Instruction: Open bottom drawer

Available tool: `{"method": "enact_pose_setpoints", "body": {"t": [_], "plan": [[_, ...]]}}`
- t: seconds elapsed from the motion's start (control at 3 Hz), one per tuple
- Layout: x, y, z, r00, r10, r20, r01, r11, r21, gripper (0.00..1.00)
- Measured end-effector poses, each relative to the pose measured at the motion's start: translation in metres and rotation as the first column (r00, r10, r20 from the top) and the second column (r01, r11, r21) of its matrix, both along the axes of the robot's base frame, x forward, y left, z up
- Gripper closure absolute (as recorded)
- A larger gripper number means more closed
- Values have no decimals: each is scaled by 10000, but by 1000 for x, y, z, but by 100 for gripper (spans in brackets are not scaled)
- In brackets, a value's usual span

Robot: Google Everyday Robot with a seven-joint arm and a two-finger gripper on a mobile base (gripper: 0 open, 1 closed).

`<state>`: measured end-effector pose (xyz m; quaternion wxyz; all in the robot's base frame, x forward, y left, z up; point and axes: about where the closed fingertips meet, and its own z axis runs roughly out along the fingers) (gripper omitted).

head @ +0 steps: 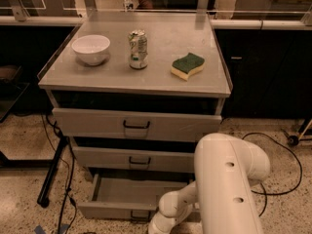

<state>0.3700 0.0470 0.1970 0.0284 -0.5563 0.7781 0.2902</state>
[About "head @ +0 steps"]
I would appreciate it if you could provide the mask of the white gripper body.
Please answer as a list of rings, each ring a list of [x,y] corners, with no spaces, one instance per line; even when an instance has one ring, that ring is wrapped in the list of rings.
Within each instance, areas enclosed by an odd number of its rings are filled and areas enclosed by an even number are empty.
[[[148,224],[148,234],[170,234],[176,224],[176,218],[157,213]]]

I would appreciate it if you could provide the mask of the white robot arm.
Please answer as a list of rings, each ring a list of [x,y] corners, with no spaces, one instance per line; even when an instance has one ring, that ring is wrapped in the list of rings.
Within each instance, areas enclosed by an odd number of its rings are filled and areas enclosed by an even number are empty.
[[[164,194],[148,234],[170,234],[198,204],[203,234],[263,234],[251,187],[268,178],[270,161],[257,145],[209,134],[194,153],[195,180]]]

